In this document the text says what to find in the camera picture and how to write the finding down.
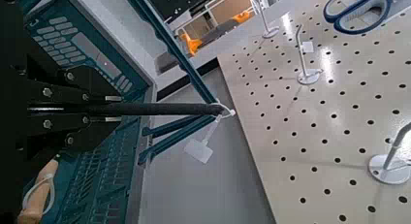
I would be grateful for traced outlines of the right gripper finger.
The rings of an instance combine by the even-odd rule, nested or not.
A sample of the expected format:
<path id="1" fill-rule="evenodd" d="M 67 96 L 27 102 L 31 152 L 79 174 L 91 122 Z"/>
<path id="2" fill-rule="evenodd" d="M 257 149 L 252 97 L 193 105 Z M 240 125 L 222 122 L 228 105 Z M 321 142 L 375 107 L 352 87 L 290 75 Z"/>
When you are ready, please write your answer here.
<path id="1" fill-rule="evenodd" d="M 59 138 L 67 147 L 96 147 L 121 123 L 122 118 L 88 115 L 31 115 L 28 137 Z"/>
<path id="2" fill-rule="evenodd" d="M 32 104 L 104 104 L 121 102 L 121 94 L 94 68 L 60 70 L 53 79 L 27 80 Z"/>

